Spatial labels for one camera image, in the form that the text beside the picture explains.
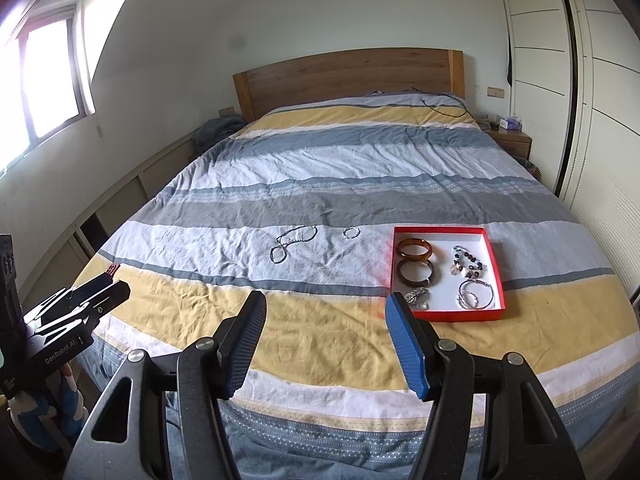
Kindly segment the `dark olive bangle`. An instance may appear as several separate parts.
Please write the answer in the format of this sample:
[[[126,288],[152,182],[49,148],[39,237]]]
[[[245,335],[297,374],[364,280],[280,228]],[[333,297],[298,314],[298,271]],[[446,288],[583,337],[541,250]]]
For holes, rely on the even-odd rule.
[[[428,287],[434,276],[434,266],[430,260],[401,259],[396,266],[396,275],[408,287]]]

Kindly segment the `silver pendant brooch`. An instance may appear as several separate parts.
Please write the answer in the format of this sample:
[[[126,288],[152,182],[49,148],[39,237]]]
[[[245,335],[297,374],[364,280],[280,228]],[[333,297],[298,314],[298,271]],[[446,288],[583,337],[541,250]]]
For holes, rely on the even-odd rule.
[[[428,305],[428,294],[430,290],[427,287],[418,287],[405,293],[405,302],[411,310],[426,311],[430,308]]]

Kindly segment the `red shallow box tray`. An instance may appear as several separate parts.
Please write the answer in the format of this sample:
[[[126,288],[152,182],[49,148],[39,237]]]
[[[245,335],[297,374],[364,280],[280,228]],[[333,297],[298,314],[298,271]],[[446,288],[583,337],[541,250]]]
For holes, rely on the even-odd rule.
[[[408,287],[398,280],[396,266],[401,258],[395,246],[404,238],[420,237],[432,244],[431,263],[434,276],[427,288],[426,311],[415,311],[419,318],[435,322],[495,321],[506,313],[501,276],[487,231],[480,226],[395,226],[390,254],[391,292],[402,296],[417,287]],[[481,302],[494,294],[492,305],[485,310],[464,310],[457,303],[460,289],[470,290]]]

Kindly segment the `blue clothes pile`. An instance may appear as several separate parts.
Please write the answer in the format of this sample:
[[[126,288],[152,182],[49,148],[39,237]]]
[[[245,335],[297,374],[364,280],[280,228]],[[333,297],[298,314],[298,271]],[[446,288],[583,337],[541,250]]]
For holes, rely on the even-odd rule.
[[[195,151],[200,155],[204,154],[214,145],[237,133],[246,125],[246,120],[239,114],[209,119],[192,134]]]

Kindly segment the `striped bed duvet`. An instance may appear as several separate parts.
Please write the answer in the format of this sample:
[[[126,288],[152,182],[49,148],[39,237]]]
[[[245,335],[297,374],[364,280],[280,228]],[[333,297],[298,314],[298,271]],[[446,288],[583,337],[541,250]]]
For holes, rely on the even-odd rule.
[[[506,313],[440,323],[469,352],[521,353],[590,479],[639,437],[639,327],[596,239],[451,96],[286,106],[214,145],[81,272],[131,289],[79,358],[104,388],[129,351],[211,335],[261,290],[268,318],[221,405],[245,479],[403,479],[430,408],[384,320],[395,226],[480,226]]]

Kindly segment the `window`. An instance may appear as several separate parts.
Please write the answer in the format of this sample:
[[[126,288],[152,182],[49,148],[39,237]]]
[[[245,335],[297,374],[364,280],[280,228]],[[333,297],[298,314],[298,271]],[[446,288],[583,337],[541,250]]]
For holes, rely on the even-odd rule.
[[[1,171],[94,113],[80,10],[38,12],[1,41]]]

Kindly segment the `purple tissue box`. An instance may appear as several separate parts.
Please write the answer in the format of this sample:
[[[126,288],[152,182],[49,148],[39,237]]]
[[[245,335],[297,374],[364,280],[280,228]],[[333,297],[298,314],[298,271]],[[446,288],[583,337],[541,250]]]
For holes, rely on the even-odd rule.
[[[500,118],[499,127],[504,130],[520,130],[522,123],[517,117],[506,116]]]

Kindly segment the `amber translucent bangle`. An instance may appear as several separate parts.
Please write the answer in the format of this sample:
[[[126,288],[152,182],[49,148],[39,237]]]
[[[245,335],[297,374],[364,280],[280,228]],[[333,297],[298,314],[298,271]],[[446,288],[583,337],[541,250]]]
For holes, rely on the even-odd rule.
[[[396,255],[401,260],[424,262],[431,259],[433,247],[430,242],[420,237],[409,237],[400,240],[395,246]]]

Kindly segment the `large thin silver bangle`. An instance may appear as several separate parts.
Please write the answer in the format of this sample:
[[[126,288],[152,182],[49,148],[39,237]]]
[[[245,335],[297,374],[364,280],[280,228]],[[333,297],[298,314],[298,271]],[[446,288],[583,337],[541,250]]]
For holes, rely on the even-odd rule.
[[[470,311],[479,311],[488,309],[494,301],[494,294],[490,294],[489,300],[481,302],[474,292],[466,289],[460,289],[457,294],[457,303],[462,309]]]

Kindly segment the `wooden nightstand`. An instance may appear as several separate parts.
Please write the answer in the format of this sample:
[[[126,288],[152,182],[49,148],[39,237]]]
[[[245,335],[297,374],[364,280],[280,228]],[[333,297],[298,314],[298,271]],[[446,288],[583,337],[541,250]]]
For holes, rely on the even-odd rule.
[[[532,139],[521,130],[489,129],[488,136],[512,157],[529,159]]]

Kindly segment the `white sliding wardrobe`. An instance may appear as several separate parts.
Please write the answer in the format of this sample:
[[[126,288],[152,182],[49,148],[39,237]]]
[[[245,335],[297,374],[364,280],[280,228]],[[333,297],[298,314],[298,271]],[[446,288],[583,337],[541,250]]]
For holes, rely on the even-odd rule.
[[[615,0],[503,0],[510,111],[542,183],[639,299],[639,36]]]

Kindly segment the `wooden headboard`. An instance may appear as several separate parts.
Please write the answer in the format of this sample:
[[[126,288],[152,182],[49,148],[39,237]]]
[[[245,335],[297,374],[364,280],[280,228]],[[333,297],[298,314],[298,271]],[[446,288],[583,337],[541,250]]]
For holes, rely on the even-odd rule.
[[[233,76],[241,115],[254,122],[278,107],[386,93],[423,91],[465,97],[464,54],[429,48],[321,53]]]

